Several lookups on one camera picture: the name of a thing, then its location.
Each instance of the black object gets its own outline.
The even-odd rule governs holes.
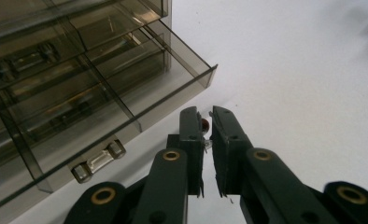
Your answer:
[[[230,110],[214,106],[211,116],[219,194],[241,195],[247,223],[368,223],[366,189],[347,182],[329,183],[323,193],[311,189],[277,154],[253,147]],[[90,198],[114,183],[88,189],[65,223],[187,223],[187,195],[203,192],[206,126],[196,107],[183,110],[180,134],[169,134],[167,149],[156,155],[147,179],[128,189],[120,186],[124,195],[102,205]]]

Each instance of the white surface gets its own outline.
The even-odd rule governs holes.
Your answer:
[[[345,180],[368,189],[368,1],[174,0],[173,30],[210,64],[212,86],[126,147],[90,183],[71,182],[14,223],[59,223],[88,187],[131,184],[148,171],[181,109],[231,109],[255,147],[276,152],[307,185]],[[238,198],[221,199],[211,153],[205,199],[189,223],[243,223]]]

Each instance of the open drawer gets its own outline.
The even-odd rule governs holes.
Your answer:
[[[111,9],[109,1],[103,4],[108,9],[97,9]],[[1,62],[17,60],[21,68],[8,81],[0,78],[0,221],[11,220],[74,176],[86,181],[101,167],[97,162],[118,158],[107,150],[111,143],[127,143],[210,85],[217,66],[209,66],[159,20],[163,7],[147,8],[160,11],[128,10],[143,19],[114,34],[99,20],[104,11],[70,11],[53,23],[61,28],[57,39],[69,36],[64,42],[69,47],[52,38],[41,40],[41,47],[18,49],[30,67],[12,53],[0,55]],[[81,19],[90,13],[94,22]],[[90,38],[93,28],[105,29],[100,40]],[[34,46],[35,55],[28,54]],[[43,46],[51,59],[42,55]],[[87,174],[76,170],[83,165]]]

